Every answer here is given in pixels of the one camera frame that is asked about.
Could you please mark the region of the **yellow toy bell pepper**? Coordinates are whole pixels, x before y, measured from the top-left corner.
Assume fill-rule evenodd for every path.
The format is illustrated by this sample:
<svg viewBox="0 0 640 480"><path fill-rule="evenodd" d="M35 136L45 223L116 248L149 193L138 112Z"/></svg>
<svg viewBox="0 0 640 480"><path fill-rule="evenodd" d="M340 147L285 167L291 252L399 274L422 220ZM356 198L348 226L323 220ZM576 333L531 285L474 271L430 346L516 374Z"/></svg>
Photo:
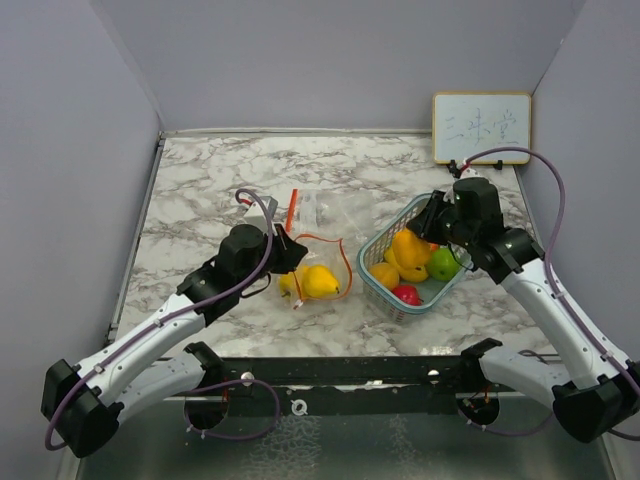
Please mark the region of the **yellow toy bell pepper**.
<svg viewBox="0 0 640 480"><path fill-rule="evenodd" d="M402 280L421 283L429 277L426 264L431 253L428 242L403 229L394 235L391 246L384 253L384 260L397 269Z"/></svg>

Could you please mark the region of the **yellow toy apple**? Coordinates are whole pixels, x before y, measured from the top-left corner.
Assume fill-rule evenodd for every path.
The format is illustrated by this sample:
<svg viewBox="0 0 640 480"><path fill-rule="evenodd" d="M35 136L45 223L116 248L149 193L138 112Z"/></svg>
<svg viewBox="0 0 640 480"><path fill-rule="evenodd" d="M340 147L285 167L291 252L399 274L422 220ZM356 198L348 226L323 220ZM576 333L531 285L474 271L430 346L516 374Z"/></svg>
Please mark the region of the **yellow toy apple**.
<svg viewBox="0 0 640 480"><path fill-rule="evenodd" d="M281 275L278 280L280 295L282 297L291 297L296 295L299 299L305 299L307 293L304 288L304 277L309 266L299 266L294 272Z"/></svg>

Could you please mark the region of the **yellow toy lemon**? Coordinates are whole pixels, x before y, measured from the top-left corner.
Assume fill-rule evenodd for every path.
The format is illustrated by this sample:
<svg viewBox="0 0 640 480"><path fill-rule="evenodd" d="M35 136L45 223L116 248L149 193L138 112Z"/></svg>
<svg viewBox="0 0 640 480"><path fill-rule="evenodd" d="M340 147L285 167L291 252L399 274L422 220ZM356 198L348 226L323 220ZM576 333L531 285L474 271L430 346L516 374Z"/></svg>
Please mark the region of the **yellow toy lemon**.
<svg viewBox="0 0 640 480"><path fill-rule="evenodd" d="M341 285L328 267L312 265L304 267L302 289L306 297L322 299L338 295Z"/></svg>

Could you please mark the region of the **clear orange-zip bag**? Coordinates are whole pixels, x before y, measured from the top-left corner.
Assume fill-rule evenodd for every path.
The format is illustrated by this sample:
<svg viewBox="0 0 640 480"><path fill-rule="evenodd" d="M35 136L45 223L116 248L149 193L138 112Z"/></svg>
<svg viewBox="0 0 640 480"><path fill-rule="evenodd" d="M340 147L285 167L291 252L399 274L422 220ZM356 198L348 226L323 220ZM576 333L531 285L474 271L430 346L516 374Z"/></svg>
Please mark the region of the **clear orange-zip bag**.
<svg viewBox="0 0 640 480"><path fill-rule="evenodd" d="M291 239L308 248L299 266L324 265L341 285L338 295L327 298L283 297L292 309L308 303L334 302L349 295L358 250L374 233L373 207L373 194L367 190L295 188L292 191L285 230Z"/></svg>

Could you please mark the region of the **orange-yellow toy bell pepper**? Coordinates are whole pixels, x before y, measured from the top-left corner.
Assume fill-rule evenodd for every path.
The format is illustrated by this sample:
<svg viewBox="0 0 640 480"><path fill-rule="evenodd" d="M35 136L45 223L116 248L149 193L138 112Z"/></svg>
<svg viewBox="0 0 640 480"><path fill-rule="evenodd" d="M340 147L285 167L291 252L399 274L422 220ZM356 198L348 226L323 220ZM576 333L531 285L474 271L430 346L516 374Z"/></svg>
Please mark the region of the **orange-yellow toy bell pepper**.
<svg viewBox="0 0 640 480"><path fill-rule="evenodd" d="M380 262L369 268L370 275L384 288L392 291L400 284L397 269L387 262Z"/></svg>

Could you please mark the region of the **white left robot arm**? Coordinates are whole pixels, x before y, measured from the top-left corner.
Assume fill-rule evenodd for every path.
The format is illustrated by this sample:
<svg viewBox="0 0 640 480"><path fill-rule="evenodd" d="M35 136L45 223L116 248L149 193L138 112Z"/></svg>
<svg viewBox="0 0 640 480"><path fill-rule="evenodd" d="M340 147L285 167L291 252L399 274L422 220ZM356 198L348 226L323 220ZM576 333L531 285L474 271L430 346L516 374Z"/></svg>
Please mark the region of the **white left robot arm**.
<svg viewBox="0 0 640 480"><path fill-rule="evenodd" d="M57 450L57 434L61 447L87 457L148 406L190 390L214 392L221 361L203 343L187 346L166 366L158 359L237 306L256 281L293 272L307 253L280 224L233 227L217 254L189 273L149 318L87 358L75 364L60 359L47 369L41 401L49 422L46 448Z"/></svg>

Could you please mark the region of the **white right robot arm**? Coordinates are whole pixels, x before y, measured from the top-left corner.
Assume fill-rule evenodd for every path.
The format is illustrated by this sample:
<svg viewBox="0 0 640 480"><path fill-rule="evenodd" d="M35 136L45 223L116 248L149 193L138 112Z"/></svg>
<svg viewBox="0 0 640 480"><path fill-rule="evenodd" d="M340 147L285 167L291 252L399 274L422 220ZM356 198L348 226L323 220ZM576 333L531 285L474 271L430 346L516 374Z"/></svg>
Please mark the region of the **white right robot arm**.
<svg viewBox="0 0 640 480"><path fill-rule="evenodd" d="M474 267L528 312L562 359L545 365L486 339L463 351L461 383L481 391L498 383L551 409L574 439L589 443L639 410L639 365L605 339L554 276L548 257L524 229L507 227L496 187L458 180L448 200L434 191L407 227L441 246L456 245Z"/></svg>

